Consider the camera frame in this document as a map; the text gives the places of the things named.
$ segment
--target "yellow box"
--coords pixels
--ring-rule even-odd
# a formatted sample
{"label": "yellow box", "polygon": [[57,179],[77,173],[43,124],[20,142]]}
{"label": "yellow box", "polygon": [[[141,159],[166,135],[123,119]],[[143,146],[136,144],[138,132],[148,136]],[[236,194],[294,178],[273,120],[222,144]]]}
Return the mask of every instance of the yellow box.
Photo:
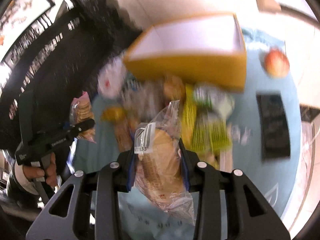
{"label": "yellow box", "polygon": [[246,58],[236,15],[215,13],[150,27],[129,47],[124,64],[141,81],[170,73],[187,83],[210,82],[241,92]]}

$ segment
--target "table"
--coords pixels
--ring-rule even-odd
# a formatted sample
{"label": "table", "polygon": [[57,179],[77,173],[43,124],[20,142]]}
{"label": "table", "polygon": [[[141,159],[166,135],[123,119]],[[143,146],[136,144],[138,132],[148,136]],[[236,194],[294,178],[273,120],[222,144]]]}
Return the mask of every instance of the table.
{"label": "table", "polygon": [[[249,127],[253,134],[246,146],[234,143],[234,168],[242,169],[265,195],[279,216],[282,215],[291,194],[300,156],[301,120],[297,92],[292,76],[277,80],[268,77],[261,67],[263,49],[268,46],[282,47],[284,43],[267,34],[254,30],[243,30],[247,46],[247,79],[243,94],[233,94],[236,108],[229,122]],[[280,91],[287,115],[291,141],[291,158],[261,160],[261,130],[256,91]],[[100,170],[115,161],[119,151],[108,122],[100,122],[99,117],[107,106],[115,101],[97,96],[93,103],[96,117],[96,144],[78,140],[74,167],[86,173]],[[136,188],[130,193],[119,193],[119,210],[122,227],[133,239],[192,239],[194,227],[161,212],[150,205],[149,200]],[[195,214],[198,194],[193,194]],[[227,237],[226,211],[222,205],[222,236]]]}
{"label": "table", "polygon": [[[248,127],[252,137],[245,146],[233,145],[234,169],[242,169],[269,201],[280,217],[288,203],[300,157],[301,117],[297,90],[291,74],[284,79],[270,78],[261,65],[268,46],[282,47],[283,42],[261,31],[243,29],[247,47],[247,78],[243,94],[233,94],[236,108],[230,122]],[[290,158],[262,161],[261,125],[256,92],[280,92],[287,117]]]}

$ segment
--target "finger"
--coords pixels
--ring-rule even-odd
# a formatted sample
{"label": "finger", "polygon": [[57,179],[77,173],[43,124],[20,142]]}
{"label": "finger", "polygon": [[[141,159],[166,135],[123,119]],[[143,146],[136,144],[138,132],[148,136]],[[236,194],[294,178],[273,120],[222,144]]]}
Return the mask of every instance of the finger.
{"label": "finger", "polygon": [[47,176],[57,175],[57,167],[54,163],[51,163],[49,167],[45,170]]}
{"label": "finger", "polygon": [[27,179],[41,178],[44,176],[44,171],[37,167],[23,166],[22,169]]}
{"label": "finger", "polygon": [[55,187],[55,186],[58,185],[57,176],[52,175],[52,176],[48,177],[45,182],[46,182],[49,186]]}
{"label": "finger", "polygon": [[56,164],[56,155],[54,153],[51,153],[50,155],[50,162]]}

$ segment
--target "black phone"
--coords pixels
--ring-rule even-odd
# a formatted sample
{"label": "black phone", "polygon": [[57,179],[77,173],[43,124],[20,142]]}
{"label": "black phone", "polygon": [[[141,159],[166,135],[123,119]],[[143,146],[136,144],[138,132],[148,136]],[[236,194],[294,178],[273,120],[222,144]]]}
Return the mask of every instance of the black phone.
{"label": "black phone", "polygon": [[257,94],[261,122],[262,158],[290,156],[287,117],[280,93]]}

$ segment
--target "bread loaf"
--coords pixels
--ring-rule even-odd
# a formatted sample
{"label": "bread loaf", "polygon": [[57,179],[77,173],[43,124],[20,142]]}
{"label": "bread loaf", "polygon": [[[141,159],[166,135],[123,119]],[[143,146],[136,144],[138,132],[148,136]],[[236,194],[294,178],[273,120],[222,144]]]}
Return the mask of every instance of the bread loaf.
{"label": "bread loaf", "polygon": [[184,191],[177,140],[165,131],[155,130],[153,152],[139,154],[136,186],[161,209]]}

